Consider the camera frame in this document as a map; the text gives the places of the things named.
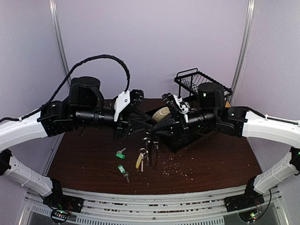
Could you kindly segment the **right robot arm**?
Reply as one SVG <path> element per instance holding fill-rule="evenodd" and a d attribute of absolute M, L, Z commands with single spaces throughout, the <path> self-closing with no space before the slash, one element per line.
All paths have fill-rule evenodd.
<path fill-rule="evenodd" d="M 199 110 L 191 110 L 176 95 L 164 94 L 162 99 L 170 114 L 148 133 L 187 143 L 190 132 L 210 128 L 234 137 L 260 138 L 289 145 L 289 152 L 278 163 L 248 181 L 240 203 L 250 207 L 270 188 L 300 173 L 300 122 L 270 117 L 247 106 L 226 107 L 224 91 L 218 83 L 198 85 Z"/>

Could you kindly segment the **yellow tagged key bunch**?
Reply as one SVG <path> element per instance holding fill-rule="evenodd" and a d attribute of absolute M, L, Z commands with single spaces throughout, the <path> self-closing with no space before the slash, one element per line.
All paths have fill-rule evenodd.
<path fill-rule="evenodd" d="M 144 172 L 144 161 L 148 160 L 149 152 L 146 148 L 139 149 L 139 155 L 137 161 L 135 163 L 135 168 L 140 170 L 140 172 Z"/>

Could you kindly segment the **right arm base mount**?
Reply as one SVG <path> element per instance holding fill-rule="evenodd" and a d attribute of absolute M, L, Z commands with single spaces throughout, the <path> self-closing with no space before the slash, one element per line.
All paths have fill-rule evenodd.
<path fill-rule="evenodd" d="M 224 199 L 227 212 L 243 210 L 264 203 L 263 194 L 254 191 L 255 176 L 252 177 L 245 188 L 243 194 L 226 197 Z"/>

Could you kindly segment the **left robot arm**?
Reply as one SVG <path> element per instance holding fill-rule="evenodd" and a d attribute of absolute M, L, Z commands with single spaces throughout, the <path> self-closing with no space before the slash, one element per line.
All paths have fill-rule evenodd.
<path fill-rule="evenodd" d="M 149 117 L 137 109 L 143 98 L 142 90 L 126 90 L 117 96 L 113 108 L 105 107 L 97 78 L 73 78 L 69 96 L 65 100 L 52 101 L 31 115 L 9 119 L 1 124 L 0 174 L 35 190 L 57 208 L 65 207 L 68 201 L 60 182 L 25 166 L 13 156 L 9 148 L 80 127 L 112 129 L 114 139 L 123 138 L 134 131 L 148 130 Z"/>

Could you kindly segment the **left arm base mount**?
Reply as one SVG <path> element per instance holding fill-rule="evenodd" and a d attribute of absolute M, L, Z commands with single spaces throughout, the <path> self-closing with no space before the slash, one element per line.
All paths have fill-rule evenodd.
<path fill-rule="evenodd" d="M 63 194 L 61 183 L 53 178 L 51 193 L 41 197 L 43 204 L 47 205 L 52 211 L 50 219 L 57 225 L 65 223 L 72 212 L 80 213 L 82 211 L 84 199 L 80 197 Z"/>

